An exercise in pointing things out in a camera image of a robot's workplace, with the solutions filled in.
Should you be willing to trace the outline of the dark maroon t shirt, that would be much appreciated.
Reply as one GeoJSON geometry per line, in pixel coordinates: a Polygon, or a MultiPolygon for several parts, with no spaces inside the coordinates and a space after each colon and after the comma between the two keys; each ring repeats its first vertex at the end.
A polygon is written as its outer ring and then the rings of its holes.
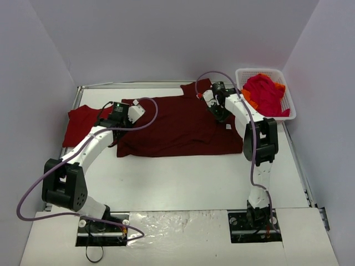
{"type": "Polygon", "coordinates": [[[141,101],[145,114],[136,122],[138,131],[124,135],[117,144],[117,157],[169,157],[242,153],[242,138],[234,117],[218,122],[206,104],[196,97],[211,86],[209,79],[181,85],[180,96],[141,101]]]}

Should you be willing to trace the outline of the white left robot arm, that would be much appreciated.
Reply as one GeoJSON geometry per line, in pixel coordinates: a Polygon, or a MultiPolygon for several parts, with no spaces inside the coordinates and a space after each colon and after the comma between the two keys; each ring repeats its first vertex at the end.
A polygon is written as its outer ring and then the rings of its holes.
{"type": "Polygon", "coordinates": [[[70,153],[45,163],[42,200],[91,218],[92,226],[105,232],[111,227],[110,208],[89,196],[85,173],[103,150],[133,128],[145,110],[135,100],[132,105],[113,102],[106,118],[101,116],[102,112],[99,111],[89,133],[70,153]]]}

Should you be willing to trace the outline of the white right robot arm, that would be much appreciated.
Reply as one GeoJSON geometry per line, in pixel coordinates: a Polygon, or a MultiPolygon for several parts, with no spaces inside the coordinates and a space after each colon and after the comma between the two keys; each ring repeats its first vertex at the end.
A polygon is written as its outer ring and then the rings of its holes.
{"type": "Polygon", "coordinates": [[[272,216],[269,187],[272,164],[278,153],[277,122],[258,113],[235,88],[227,89],[221,81],[212,84],[202,98],[217,121],[235,118],[235,129],[243,139],[242,151],[251,162],[246,222],[258,229],[272,216]]]}

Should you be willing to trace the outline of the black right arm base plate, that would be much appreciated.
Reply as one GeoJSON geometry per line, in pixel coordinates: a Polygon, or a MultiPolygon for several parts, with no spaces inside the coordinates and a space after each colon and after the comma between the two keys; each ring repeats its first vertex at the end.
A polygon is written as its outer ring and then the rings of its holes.
{"type": "Polygon", "coordinates": [[[227,217],[232,244],[282,242],[275,211],[272,218],[265,218],[254,226],[248,221],[246,210],[228,211],[227,217]]]}

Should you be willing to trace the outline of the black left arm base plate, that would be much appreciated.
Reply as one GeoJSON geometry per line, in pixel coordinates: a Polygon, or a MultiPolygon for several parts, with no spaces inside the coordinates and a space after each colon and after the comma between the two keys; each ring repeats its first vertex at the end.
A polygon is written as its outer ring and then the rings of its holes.
{"type": "Polygon", "coordinates": [[[80,218],[76,247],[123,247],[127,245],[128,229],[112,224],[80,218]]]}

